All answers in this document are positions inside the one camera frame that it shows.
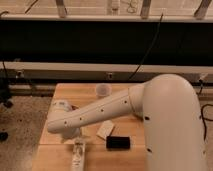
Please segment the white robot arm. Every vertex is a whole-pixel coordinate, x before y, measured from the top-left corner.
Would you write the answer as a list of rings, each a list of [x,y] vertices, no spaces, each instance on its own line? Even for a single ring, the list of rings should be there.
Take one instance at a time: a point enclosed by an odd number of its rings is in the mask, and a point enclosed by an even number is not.
[[[208,171],[199,99],[176,74],[158,75],[76,110],[55,100],[47,130],[60,134],[133,113],[144,119],[147,171]]]

